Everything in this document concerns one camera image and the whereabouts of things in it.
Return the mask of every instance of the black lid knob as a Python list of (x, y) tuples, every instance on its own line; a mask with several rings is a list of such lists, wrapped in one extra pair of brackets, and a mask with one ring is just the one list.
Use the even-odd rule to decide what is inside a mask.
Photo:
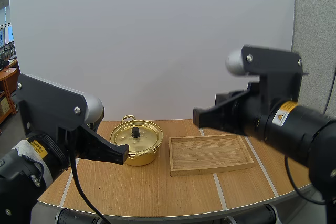
[(137, 127), (132, 128), (132, 137), (133, 138), (138, 138), (139, 136), (140, 136), (139, 128), (137, 128)]

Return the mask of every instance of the gold pot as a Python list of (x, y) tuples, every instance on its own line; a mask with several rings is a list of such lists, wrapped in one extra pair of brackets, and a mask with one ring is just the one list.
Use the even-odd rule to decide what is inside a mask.
[(153, 122), (137, 120), (134, 115), (124, 116), (110, 137), (115, 145), (129, 145), (126, 164), (142, 166), (149, 164), (156, 158), (156, 153), (162, 143), (163, 133)]

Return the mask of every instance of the computer monitor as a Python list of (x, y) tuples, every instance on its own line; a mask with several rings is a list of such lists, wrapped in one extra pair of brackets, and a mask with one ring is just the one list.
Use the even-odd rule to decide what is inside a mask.
[(12, 26), (5, 26), (5, 44), (13, 42), (13, 30)]
[(4, 29), (0, 29), (0, 48), (2, 48), (3, 46), (5, 46), (5, 33), (4, 33)]

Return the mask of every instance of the yellow warning label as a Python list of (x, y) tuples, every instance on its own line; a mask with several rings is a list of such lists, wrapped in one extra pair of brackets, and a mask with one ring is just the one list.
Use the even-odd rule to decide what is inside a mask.
[(289, 102), (285, 102), (280, 108), (287, 112), (291, 112), (297, 106), (298, 104), (296, 102), (289, 101)]
[(42, 145), (40, 145), (38, 141), (34, 140), (30, 144), (32, 145), (34, 150), (38, 153), (38, 155), (40, 155), (41, 158), (47, 156), (48, 152), (46, 151), (46, 149), (43, 148)]
[(276, 124), (277, 126), (283, 126), (283, 124), (286, 121), (286, 118), (288, 117), (289, 113), (297, 107), (298, 104), (296, 102), (285, 102), (277, 111), (275, 114), (272, 123)]

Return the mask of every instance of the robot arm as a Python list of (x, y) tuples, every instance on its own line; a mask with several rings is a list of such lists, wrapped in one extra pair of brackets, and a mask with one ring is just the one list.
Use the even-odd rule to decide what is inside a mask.
[(260, 82), (218, 94), (210, 109), (194, 108), (194, 124), (255, 137), (307, 167), (327, 205), (328, 223), (336, 223), (336, 121), (297, 104), (299, 54), (244, 46), (227, 66), (233, 74), (260, 76)]
[(115, 146), (95, 132), (103, 118), (99, 99), (24, 74), (17, 96), (27, 139), (0, 160), (3, 223), (30, 223), (37, 199), (75, 158), (122, 165), (128, 156), (127, 145)]

